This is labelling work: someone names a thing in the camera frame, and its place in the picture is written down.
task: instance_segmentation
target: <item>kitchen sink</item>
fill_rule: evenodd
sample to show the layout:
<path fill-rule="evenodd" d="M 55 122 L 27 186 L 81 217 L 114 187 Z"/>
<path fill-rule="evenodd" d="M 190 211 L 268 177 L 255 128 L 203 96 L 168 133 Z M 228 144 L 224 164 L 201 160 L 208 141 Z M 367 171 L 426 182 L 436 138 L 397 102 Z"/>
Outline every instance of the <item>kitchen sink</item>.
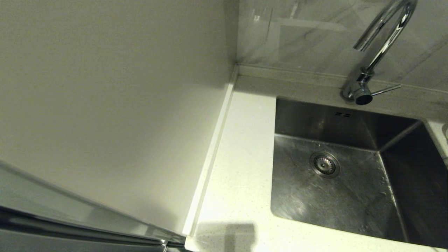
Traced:
<path fill-rule="evenodd" d="M 446 248 L 447 178 L 420 120 L 277 99 L 278 217 Z"/>

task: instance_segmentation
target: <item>chrome faucet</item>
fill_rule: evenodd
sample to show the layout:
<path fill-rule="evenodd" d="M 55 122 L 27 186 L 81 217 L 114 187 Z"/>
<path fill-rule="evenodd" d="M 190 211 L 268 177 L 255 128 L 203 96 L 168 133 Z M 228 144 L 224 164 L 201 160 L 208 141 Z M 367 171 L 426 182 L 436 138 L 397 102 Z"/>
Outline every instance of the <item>chrome faucet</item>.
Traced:
<path fill-rule="evenodd" d="M 412 14 L 415 11 L 418 0 L 392 0 L 372 21 L 367 30 L 358 40 L 358 42 L 353 46 L 361 52 L 365 51 L 369 47 L 370 43 L 379 33 L 379 31 L 384 27 L 384 25 L 400 10 L 402 9 L 401 16 L 398 19 L 395 28 L 392 29 L 388 39 L 384 42 L 383 46 L 373 58 L 372 62 L 368 67 L 361 68 L 361 74 L 359 75 L 356 82 L 349 84 L 344 91 L 342 96 L 349 101 L 355 101 L 358 105 L 366 105 L 370 103 L 373 96 L 382 94 L 387 91 L 391 91 L 401 87 L 401 84 L 377 91 L 372 93 L 367 86 L 370 79 L 375 74 L 375 67 L 387 53 L 389 48 L 398 38 L 398 35 L 403 31 L 406 24 L 411 19 Z"/>

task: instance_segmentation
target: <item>drain strainer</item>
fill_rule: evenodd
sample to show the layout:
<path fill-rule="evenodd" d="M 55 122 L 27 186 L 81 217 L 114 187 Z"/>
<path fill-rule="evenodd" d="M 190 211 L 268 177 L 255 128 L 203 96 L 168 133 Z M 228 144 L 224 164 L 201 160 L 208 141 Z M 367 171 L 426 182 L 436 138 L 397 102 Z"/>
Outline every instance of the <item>drain strainer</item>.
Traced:
<path fill-rule="evenodd" d="M 310 165 L 317 174 L 326 178 L 336 177 L 340 170 L 337 159 L 332 154 L 326 152 L 312 154 Z"/>

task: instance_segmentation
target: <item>countertop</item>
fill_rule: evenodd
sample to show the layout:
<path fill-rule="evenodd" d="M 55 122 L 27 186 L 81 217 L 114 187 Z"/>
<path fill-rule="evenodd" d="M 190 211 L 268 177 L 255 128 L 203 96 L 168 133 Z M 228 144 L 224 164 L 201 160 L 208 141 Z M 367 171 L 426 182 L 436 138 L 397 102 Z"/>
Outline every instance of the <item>countertop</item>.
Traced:
<path fill-rule="evenodd" d="M 416 96 L 412 99 L 398 97 L 394 102 L 398 102 L 401 108 L 394 110 L 383 103 L 386 99 L 392 99 L 391 96 L 380 99 L 376 96 L 371 106 L 361 107 L 344 102 L 339 92 L 339 87 L 330 84 L 312 85 L 306 81 L 298 83 L 245 75 L 239 77 L 196 230 L 187 239 L 187 249 L 205 252 L 446 251 L 282 219 L 271 213 L 277 96 L 423 119 L 437 142 L 441 156 L 447 159 L 448 144 L 443 129 L 448 125 L 448 106 L 445 100 L 441 102 L 440 99 L 448 99 L 448 95 L 445 97 L 442 94 L 434 101 Z M 431 109 L 425 106 L 415 109 L 416 100 Z"/>

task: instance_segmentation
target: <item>backsplash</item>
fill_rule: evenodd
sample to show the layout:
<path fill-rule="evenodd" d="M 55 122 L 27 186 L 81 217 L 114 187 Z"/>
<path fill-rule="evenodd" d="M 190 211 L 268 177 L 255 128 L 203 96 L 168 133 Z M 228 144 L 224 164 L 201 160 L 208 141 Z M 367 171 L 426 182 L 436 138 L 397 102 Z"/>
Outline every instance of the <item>backsplash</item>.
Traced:
<path fill-rule="evenodd" d="M 389 0 L 240 0 L 238 62 L 357 77 L 395 24 L 353 49 Z M 448 0 L 420 0 L 374 79 L 448 91 Z"/>

